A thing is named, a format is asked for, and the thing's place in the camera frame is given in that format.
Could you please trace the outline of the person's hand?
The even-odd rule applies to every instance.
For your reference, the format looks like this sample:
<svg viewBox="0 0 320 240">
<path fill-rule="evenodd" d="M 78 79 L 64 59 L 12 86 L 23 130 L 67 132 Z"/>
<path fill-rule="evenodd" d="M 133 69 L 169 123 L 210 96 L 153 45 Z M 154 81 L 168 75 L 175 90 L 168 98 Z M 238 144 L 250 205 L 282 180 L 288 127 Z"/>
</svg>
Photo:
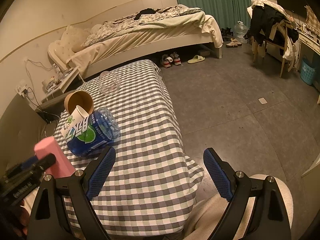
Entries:
<svg viewBox="0 0 320 240">
<path fill-rule="evenodd" d="M 1 239 L 27 239 L 29 220 L 24 200 L 14 206 L 1 203 Z"/>
</svg>

